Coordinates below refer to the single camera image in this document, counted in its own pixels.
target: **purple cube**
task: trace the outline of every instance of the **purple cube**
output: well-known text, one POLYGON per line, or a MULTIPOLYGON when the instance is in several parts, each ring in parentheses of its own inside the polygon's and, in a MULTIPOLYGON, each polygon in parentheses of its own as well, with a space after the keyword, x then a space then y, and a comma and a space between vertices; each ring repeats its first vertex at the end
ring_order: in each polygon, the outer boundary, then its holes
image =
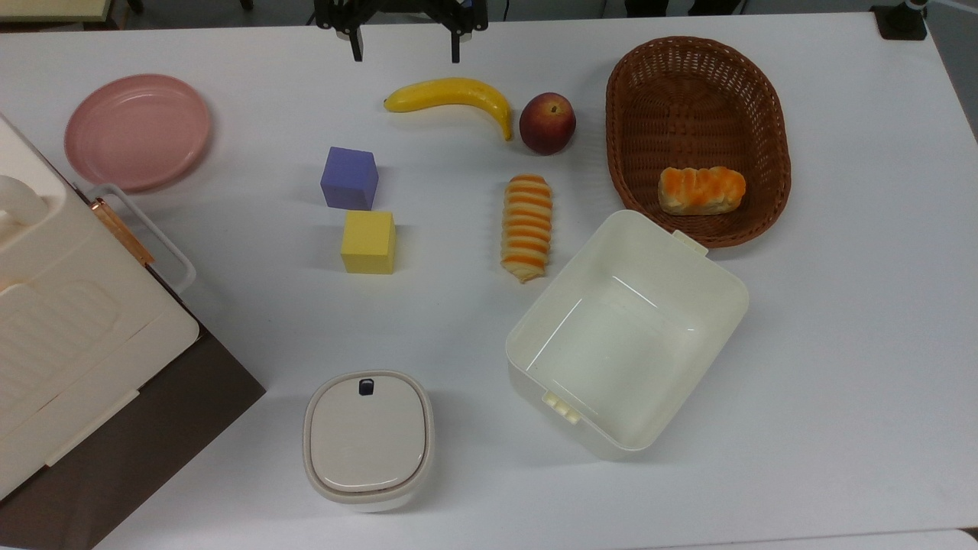
POLYGON ((319 184, 326 204, 347 210, 369 210, 377 192, 377 164, 369 151, 330 147, 319 184))

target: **foam block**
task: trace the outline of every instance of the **foam block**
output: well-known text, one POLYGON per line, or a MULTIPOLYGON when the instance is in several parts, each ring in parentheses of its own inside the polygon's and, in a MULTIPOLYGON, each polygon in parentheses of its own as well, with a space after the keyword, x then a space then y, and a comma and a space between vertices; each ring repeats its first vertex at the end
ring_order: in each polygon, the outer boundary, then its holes
POLYGON ((347 273, 389 275, 394 272, 394 214, 350 210, 343 226, 339 254, 347 273))
POLYGON ((377 164, 369 151, 330 147, 319 185, 333 208, 369 210, 377 192, 377 164))

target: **black button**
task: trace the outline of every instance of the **black button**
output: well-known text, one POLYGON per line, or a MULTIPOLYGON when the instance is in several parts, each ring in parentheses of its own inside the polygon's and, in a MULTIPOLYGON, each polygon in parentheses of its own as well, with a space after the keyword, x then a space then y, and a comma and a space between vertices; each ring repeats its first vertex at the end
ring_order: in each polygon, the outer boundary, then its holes
POLYGON ((360 381, 360 394, 361 395, 373 395, 374 394, 374 380, 370 378, 365 378, 360 381))

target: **pastry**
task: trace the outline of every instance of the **pastry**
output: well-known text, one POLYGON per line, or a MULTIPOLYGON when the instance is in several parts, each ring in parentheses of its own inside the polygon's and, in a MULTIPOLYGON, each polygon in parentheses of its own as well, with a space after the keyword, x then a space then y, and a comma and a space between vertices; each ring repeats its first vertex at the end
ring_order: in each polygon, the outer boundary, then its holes
POLYGON ((722 214, 740 206, 746 182, 724 166, 666 168, 659 176, 659 206, 668 214, 722 214))
POLYGON ((544 178, 520 174, 506 187, 502 265, 525 283, 545 273, 554 203, 544 178))

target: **white plastic container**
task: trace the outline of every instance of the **white plastic container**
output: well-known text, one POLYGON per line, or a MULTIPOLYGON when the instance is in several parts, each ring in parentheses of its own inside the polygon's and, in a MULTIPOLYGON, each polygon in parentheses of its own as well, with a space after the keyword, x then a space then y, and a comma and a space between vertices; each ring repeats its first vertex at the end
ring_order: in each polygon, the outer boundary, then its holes
POLYGON ((427 394, 396 371, 336 377, 306 409, 302 454, 309 482, 358 512, 406 504, 427 475, 433 444, 427 394))
POLYGON ((199 331, 0 115, 0 498, 136 398, 199 331))
POLYGON ((599 458, 649 447, 747 311, 706 252, 637 212, 609 216, 507 338, 516 391, 599 458))

